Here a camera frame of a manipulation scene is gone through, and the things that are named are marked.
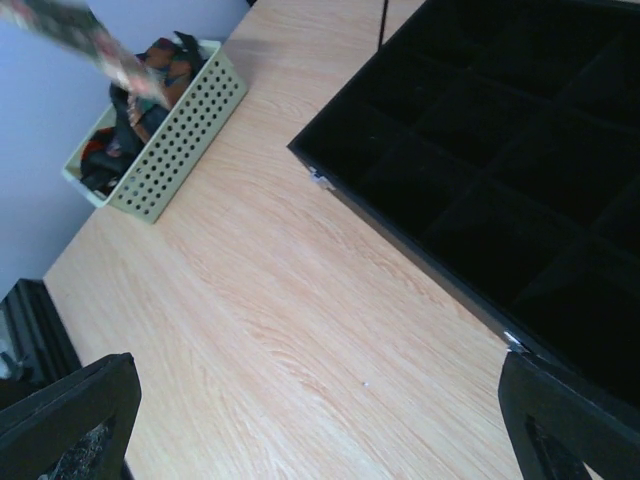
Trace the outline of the patterned paisley tie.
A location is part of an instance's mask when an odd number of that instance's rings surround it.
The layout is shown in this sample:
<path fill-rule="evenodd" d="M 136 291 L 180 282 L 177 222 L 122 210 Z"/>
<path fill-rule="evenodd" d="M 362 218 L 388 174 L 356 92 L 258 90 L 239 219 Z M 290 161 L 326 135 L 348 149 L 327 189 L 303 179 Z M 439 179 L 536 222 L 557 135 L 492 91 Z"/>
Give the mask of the patterned paisley tie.
<path fill-rule="evenodd" d="M 120 88 L 169 106 L 159 75 L 112 36 L 86 2 L 3 1 L 1 17 L 89 59 Z"/>

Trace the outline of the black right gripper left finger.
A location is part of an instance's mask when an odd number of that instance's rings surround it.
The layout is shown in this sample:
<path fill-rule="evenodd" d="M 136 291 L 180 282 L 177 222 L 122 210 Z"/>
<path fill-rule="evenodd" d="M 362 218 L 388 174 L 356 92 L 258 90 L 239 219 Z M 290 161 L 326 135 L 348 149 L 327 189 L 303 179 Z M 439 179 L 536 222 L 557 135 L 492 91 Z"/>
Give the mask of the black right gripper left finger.
<path fill-rule="evenodd" d="M 110 354 L 21 399 L 3 401 L 3 479 L 130 479 L 142 392 L 134 358 Z"/>

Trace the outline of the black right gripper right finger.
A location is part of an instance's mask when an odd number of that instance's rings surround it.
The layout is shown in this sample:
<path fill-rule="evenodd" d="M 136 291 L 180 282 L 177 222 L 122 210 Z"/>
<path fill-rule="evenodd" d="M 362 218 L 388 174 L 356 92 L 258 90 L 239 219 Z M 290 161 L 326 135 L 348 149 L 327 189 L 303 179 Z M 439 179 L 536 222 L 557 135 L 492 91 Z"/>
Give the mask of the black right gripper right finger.
<path fill-rule="evenodd" d="M 639 411 L 536 355 L 507 353 L 501 413 L 525 479 L 639 477 Z"/>

